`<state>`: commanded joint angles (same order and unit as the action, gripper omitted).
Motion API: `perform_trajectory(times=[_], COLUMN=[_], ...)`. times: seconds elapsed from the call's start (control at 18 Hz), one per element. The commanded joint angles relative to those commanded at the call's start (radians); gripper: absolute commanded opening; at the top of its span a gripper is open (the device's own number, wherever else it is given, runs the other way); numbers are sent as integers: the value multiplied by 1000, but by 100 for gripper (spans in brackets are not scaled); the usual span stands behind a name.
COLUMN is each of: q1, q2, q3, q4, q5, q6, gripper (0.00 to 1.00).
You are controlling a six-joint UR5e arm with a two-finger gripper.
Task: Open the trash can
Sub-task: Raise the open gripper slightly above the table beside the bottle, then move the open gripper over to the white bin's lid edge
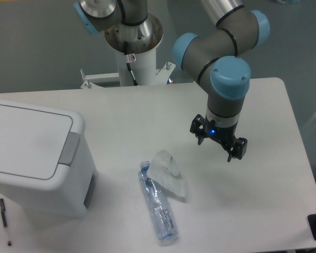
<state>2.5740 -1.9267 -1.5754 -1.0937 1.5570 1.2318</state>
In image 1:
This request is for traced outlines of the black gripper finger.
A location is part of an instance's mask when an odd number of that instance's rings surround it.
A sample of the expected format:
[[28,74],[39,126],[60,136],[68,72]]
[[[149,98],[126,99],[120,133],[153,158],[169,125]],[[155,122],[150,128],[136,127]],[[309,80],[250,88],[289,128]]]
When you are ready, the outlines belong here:
[[227,162],[232,159],[241,160],[246,153],[248,140],[246,138],[233,137],[232,140],[223,145],[224,150],[228,153]]
[[203,140],[208,137],[205,126],[205,118],[200,114],[197,114],[191,122],[190,132],[197,138],[197,144],[201,145]]

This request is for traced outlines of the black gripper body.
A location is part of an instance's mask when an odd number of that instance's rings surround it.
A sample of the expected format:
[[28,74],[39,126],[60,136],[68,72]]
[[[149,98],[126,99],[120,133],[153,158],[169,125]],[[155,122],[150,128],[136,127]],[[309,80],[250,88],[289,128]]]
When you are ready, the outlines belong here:
[[234,146],[236,141],[235,129],[238,123],[235,123],[234,125],[227,128],[222,128],[216,126],[214,124],[214,120],[210,122],[204,117],[201,117],[201,123],[201,141],[203,141],[205,138],[210,138],[211,140],[220,144],[223,149],[231,149]]

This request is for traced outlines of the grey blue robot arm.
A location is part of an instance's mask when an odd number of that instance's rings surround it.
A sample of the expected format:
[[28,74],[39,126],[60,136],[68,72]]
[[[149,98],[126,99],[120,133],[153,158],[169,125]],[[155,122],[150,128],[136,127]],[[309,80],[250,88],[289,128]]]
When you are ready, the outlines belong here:
[[[265,42],[270,34],[267,17],[249,11],[241,1],[202,1],[215,25],[215,32],[200,38],[194,33],[180,36],[173,45],[175,64],[207,94],[204,116],[190,126],[198,143],[209,138],[222,146],[229,159],[242,159],[247,140],[237,138],[251,69],[240,58],[244,52]],[[147,1],[76,1],[74,9],[90,34],[104,33],[116,53],[122,86],[154,84],[156,61],[146,60],[163,38],[160,21],[148,12]]]

